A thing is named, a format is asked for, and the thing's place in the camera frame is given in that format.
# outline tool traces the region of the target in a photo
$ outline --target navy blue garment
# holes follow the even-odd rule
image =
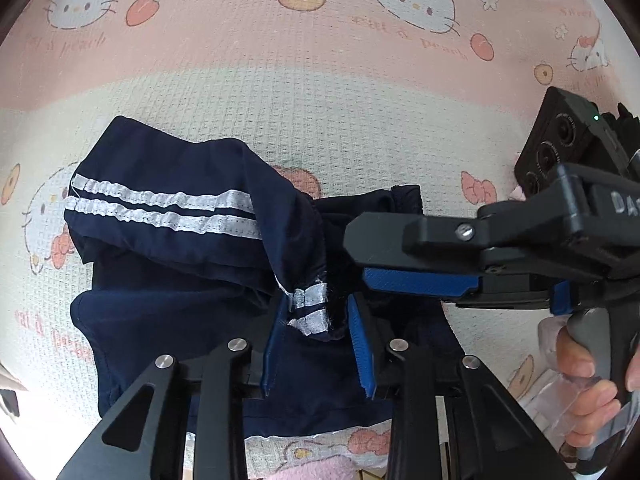
[[[417,186],[313,201],[239,140],[193,144],[118,117],[78,166],[65,206],[78,253],[94,263],[71,317],[94,350],[101,415],[156,356],[207,354],[276,294],[288,326],[267,399],[245,402],[245,435],[390,418],[389,403],[360,386],[345,304],[366,287],[342,237],[364,211],[421,212]],[[367,294],[398,336],[462,353],[439,302]],[[196,413],[194,402],[190,431]]]

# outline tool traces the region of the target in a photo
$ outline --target mattress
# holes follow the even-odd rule
[[[313,197],[419,184],[429,214],[473,216],[515,188],[548,85],[637,114],[639,72],[602,0],[31,0],[0,46],[0,362],[74,421],[69,439],[98,421],[92,352],[69,318],[92,269],[62,201],[113,116],[242,139]],[[446,314],[514,396],[545,370],[548,313]],[[66,439],[46,418],[4,424]],[[256,476],[282,466],[249,447]]]

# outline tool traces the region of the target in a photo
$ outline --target hand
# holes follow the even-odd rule
[[[558,334],[556,357],[558,368],[564,374],[586,378],[595,374],[593,357],[586,348],[571,339],[566,327]],[[628,391],[640,390],[640,348],[629,363],[625,381]],[[615,399],[617,393],[613,382],[602,379],[578,396],[570,411],[580,416],[580,421],[565,436],[567,444],[587,447],[594,442],[595,433],[620,411],[620,401]]]

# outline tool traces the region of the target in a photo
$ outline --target white stripe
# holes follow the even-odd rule
[[[154,193],[152,191],[133,191],[122,184],[103,180],[98,182],[76,174],[71,180],[71,186],[89,193],[113,196],[131,204],[157,205],[168,207],[177,205],[183,209],[203,209],[214,211],[217,208],[226,207],[239,209],[247,213],[254,212],[251,196],[244,191],[230,189],[219,195],[187,195],[181,191],[178,193]]]
[[[293,292],[287,291],[276,277],[276,283],[280,290],[289,297],[289,311],[292,312],[297,308],[304,306],[315,306],[327,302],[326,283],[320,282],[311,285],[309,288],[297,288]]]
[[[300,319],[292,319],[287,324],[297,328],[304,335],[319,334],[329,330],[329,320],[324,308],[307,314]]]
[[[122,222],[138,222],[154,227],[197,234],[215,233],[261,240],[258,222],[232,215],[182,216],[173,212],[159,213],[144,209],[127,209],[122,204],[67,196],[65,208],[79,213],[113,216]]]

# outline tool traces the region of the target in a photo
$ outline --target pink fuzzy fabric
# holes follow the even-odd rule
[[[283,469],[265,480],[353,480],[356,471],[356,466],[351,459],[345,456],[332,456]]]

